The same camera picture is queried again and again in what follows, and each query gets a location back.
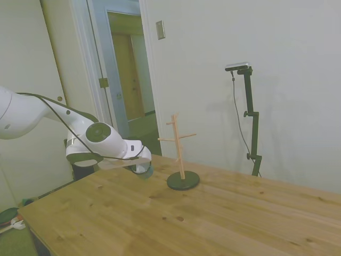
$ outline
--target wooden door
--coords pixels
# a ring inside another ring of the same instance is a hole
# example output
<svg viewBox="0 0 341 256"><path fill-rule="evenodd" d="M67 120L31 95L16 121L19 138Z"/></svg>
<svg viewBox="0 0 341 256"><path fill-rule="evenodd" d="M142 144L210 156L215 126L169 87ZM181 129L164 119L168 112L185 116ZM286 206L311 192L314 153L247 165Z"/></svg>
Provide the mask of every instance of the wooden door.
<svg viewBox="0 0 341 256"><path fill-rule="evenodd" d="M113 34L116 62L128 120L144 116L141 89L137 76L130 35Z"/></svg>
<svg viewBox="0 0 341 256"><path fill-rule="evenodd" d="M0 31L1 86L65 103L39 0L1 0ZM0 140L0 209L72 181L66 137L62 123L43 118L28 134Z"/></svg>

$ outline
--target black round base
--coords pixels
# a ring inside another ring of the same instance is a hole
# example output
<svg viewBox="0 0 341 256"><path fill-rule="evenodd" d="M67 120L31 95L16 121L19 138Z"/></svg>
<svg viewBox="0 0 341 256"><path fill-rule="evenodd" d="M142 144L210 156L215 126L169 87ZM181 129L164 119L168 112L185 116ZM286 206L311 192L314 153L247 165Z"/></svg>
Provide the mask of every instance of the black round base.
<svg viewBox="0 0 341 256"><path fill-rule="evenodd" d="M167 179L167 185L174 190L188 190L199 184L200 178L195 172L185 171L185 179L181 179L180 172L173 173Z"/></svg>

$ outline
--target door hinge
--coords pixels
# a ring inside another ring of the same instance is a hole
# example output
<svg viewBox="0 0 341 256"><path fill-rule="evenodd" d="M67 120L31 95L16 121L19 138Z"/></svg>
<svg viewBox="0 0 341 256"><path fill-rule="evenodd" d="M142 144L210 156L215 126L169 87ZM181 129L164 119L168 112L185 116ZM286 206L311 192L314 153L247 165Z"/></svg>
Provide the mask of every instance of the door hinge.
<svg viewBox="0 0 341 256"><path fill-rule="evenodd" d="M108 79L107 78L100 78L100 88L107 88L109 87Z"/></svg>

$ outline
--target open doorway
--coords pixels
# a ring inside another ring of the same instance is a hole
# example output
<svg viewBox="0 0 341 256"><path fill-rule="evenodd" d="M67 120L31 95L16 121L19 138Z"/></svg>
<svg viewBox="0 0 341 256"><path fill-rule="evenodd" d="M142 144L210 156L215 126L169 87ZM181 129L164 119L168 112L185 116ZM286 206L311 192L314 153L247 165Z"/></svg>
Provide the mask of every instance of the open doorway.
<svg viewBox="0 0 341 256"><path fill-rule="evenodd" d="M108 12L108 18L129 139L141 140L152 154L161 155L141 17Z"/></svg>

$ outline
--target closet door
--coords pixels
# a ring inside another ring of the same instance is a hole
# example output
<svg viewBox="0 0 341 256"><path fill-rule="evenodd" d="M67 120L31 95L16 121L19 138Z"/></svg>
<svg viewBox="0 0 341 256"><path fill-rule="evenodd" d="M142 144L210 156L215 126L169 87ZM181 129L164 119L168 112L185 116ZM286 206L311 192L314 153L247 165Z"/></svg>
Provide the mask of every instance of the closet door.
<svg viewBox="0 0 341 256"><path fill-rule="evenodd" d="M0 85L65 103L39 0L1 0L0 33ZM23 137L0 140L0 210L72 181L66 136L63 124L44 118Z"/></svg>

